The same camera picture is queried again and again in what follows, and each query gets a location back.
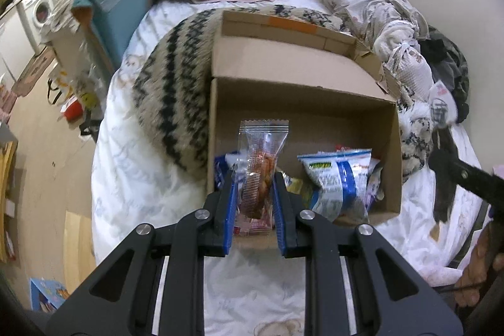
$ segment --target person's hand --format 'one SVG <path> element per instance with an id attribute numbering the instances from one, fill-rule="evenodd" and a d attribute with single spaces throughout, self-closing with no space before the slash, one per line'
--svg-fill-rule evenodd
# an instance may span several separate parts
<path id="1" fill-rule="evenodd" d="M 490 241 L 490 224 L 487 224 L 478 242 L 471 253 L 471 260 L 466 266 L 461 278 L 455 284 L 455 287 L 475 285 L 486 281 L 487 271 L 485 269 L 485 255 Z M 493 269 L 500 271 L 504 269 L 504 253 L 498 254 L 493 261 Z M 466 306 L 475 306 L 479 301 L 479 289 L 467 289 L 465 291 L 455 292 L 455 301 L 464 308 Z"/>

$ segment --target snack packet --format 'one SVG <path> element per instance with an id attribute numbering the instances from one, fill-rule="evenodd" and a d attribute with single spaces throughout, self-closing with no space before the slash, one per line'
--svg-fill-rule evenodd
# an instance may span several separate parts
<path id="1" fill-rule="evenodd" d="M 381 200 L 383 198 L 383 196 L 381 197 L 379 196 L 382 168 L 383 166 L 380 163 L 375 163 L 374 165 L 372 165 L 372 169 L 371 166 L 369 166 L 368 171 L 369 177 L 367 180 L 366 199 L 365 199 L 366 216 L 373 203 L 376 200 Z"/>
<path id="2" fill-rule="evenodd" d="M 226 163 L 225 156 L 217 156 L 214 159 L 214 189 L 215 191 L 220 191 L 224 186 L 224 181 L 226 179 L 226 174 L 229 171 L 229 167 Z"/>
<path id="3" fill-rule="evenodd" d="M 277 171 L 282 173 L 282 177 L 284 179 L 285 188 L 288 192 L 293 194 L 301 195 L 301 199 L 303 201 L 303 205 L 306 208 L 309 208 L 310 203 L 313 198 L 313 187 L 311 182 L 306 182 L 301 180 L 301 178 L 294 178 L 287 175 L 285 172 L 277 168 Z"/>
<path id="4" fill-rule="evenodd" d="M 289 133 L 287 120 L 242 121 L 239 157 L 246 158 L 244 176 L 237 176 L 239 206 L 235 232 L 241 235 L 270 231 L 273 207 L 270 198 L 277 158 Z"/>
<path id="5" fill-rule="evenodd" d="M 310 179 L 320 187 L 312 209 L 335 220 L 342 212 L 352 219 L 367 218 L 365 195 L 371 150 L 319 152 L 297 156 Z"/>

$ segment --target red object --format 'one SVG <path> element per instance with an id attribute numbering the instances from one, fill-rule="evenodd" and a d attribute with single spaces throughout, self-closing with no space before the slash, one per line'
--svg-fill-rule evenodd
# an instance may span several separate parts
<path id="1" fill-rule="evenodd" d="M 334 148 L 336 151 L 353 150 L 353 148 L 341 144 L 336 144 Z"/>
<path id="2" fill-rule="evenodd" d="M 71 103 L 66 110 L 63 112 L 67 121 L 74 121 L 82 116 L 84 111 L 82 110 L 82 106 L 78 100 L 75 100 Z"/>

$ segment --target box flap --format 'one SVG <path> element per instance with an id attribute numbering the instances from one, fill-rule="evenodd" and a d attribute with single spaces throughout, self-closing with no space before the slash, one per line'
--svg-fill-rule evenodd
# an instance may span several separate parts
<path id="1" fill-rule="evenodd" d="M 378 57 L 356 37 L 346 33 L 278 16 L 224 11 L 221 32 L 218 36 L 259 38 L 345 56 L 362 67 L 382 90 L 391 94 L 395 100 L 399 98 L 397 95 L 399 85 L 393 84 L 395 81 L 393 76 L 389 76 L 387 81 Z"/>
<path id="2" fill-rule="evenodd" d="M 395 102 L 349 58 L 284 42 L 220 36 L 212 72 L 214 77 L 298 84 Z"/>

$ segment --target bed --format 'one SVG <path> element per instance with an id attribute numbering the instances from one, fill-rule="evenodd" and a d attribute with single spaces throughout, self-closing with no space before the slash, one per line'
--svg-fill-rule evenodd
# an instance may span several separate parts
<path id="1" fill-rule="evenodd" d="M 321 0 L 275 3 L 329 13 Z M 192 180 L 150 145 L 134 115 L 132 87 L 158 41 L 177 23 L 198 11 L 237 5 L 250 3 L 194 5 L 162 0 L 135 30 L 110 83 L 93 162 L 92 229 L 97 263 L 136 225 L 173 224 L 203 204 L 206 182 Z M 463 126 L 453 127 L 452 135 L 461 160 L 479 166 Z M 481 200 L 458 187 L 450 219 L 440 225 L 435 241 L 429 235 L 434 227 L 434 181 L 427 167 L 410 177 L 403 186 L 401 214 L 377 229 L 430 285 L 440 286 L 454 283 L 462 273 L 464 263 L 458 269 L 445 266 L 470 233 Z M 304 261 L 282 259 L 278 250 L 231 248 L 224 259 L 206 259 L 204 296 L 208 335 L 302 334 Z"/>

